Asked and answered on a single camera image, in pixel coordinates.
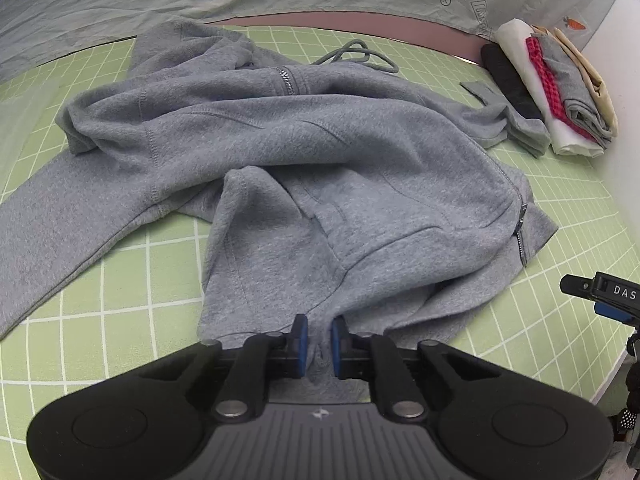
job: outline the folded white garment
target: folded white garment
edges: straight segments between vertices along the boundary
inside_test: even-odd
[[[516,19],[502,24],[496,30],[494,37],[540,108],[540,112],[545,118],[546,129],[549,130],[551,136],[551,147],[558,155],[602,155],[604,150],[600,145],[580,136],[551,114],[545,89],[542,88],[538,72],[529,59],[529,52],[525,44],[525,40],[532,34],[533,29],[529,25]]]

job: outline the silver bolt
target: silver bolt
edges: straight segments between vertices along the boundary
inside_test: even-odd
[[[227,418],[244,415],[246,410],[248,407],[242,400],[223,400],[216,406],[216,411]]]
[[[424,413],[422,405],[412,400],[400,400],[396,402],[391,409],[397,416],[401,416],[402,418],[415,418]]]

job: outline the folded red garment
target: folded red garment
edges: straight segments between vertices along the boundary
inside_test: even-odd
[[[525,43],[527,44],[529,59],[533,63],[536,72],[538,72],[542,88],[545,90],[546,100],[549,103],[549,108],[551,109],[553,117],[560,119],[564,124],[569,126],[574,132],[583,136],[585,139],[597,142],[595,137],[593,137],[587,130],[584,130],[577,124],[573,124],[569,117],[567,117],[567,114],[564,111],[564,106],[562,106],[562,99],[560,98],[560,92],[558,91],[558,85],[556,84],[554,74],[546,65],[545,60],[542,59],[542,49],[540,48],[538,38],[529,37],[525,40]]]

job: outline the zipper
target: zipper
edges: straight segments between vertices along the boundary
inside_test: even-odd
[[[487,154],[487,152],[485,152],[485,150],[482,149],[481,146],[479,146],[475,142],[474,142],[474,144],[476,145],[476,148],[478,148],[478,150],[486,158],[488,158],[493,163],[493,165],[498,169],[498,171],[500,171],[500,173],[506,179],[506,181],[509,184],[511,184],[511,187],[513,187],[514,191],[518,195],[518,198],[520,199],[520,215],[518,216],[518,223],[516,224],[516,229],[513,231],[513,236],[515,236],[516,240],[518,241],[518,252],[520,253],[520,261],[522,262],[522,266],[526,267],[527,266],[527,255],[524,252],[524,240],[522,239],[522,225],[524,224],[524,214],[527,212],[527,207],[529,206],[529,204],[524,202],[524,198],[522,197],[522,193],[520,193],[520,190],[518,189],[518,187],[509,178],[509,175],[507,175],[504,172],[504,170],[500,167],[500,164],[498,164],[492,157],[490,157]]]
[[[280,74],[280,77],[284,81],[284,86],[287,88],[287,94],[295,95],[296,91],[293,89],[293,79],[289,70],[284,68],[283,66],[277,66],[276,70]]]

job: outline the folded black garment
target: folded black garment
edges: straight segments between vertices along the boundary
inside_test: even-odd
[[[540,109],[536,106],[527,87],[520,79],[520,75],[509,58],[505,56],[500,45],[497,43],[486,44],[480,49],[480,56],[484,67],[517,112],[525,119],[543,121]]]

